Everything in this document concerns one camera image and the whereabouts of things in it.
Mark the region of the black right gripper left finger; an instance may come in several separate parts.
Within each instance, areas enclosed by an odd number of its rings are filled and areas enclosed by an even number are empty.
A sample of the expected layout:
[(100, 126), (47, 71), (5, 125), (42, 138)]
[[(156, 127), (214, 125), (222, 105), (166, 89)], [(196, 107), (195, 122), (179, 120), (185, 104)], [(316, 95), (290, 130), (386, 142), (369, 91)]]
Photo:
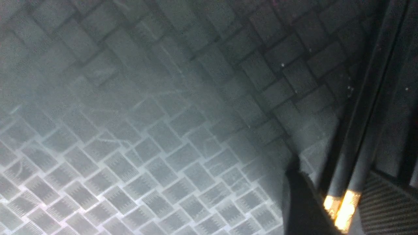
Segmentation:
[(285, 235), (340, 235), (322, 205), (309, 176), (300, 169), (300, 158), (291, 153), (284, 163), (283, 228)]

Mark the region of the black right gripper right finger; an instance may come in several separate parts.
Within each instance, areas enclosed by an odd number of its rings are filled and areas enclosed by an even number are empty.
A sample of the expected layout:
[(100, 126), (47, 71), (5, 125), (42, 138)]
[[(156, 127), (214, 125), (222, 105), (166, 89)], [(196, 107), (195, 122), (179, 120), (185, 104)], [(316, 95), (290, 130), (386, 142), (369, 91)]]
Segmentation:
[(379, 171), (371, 171), (359, 203), (366, 235), (416, 235), (418, 233), (417, 188)]

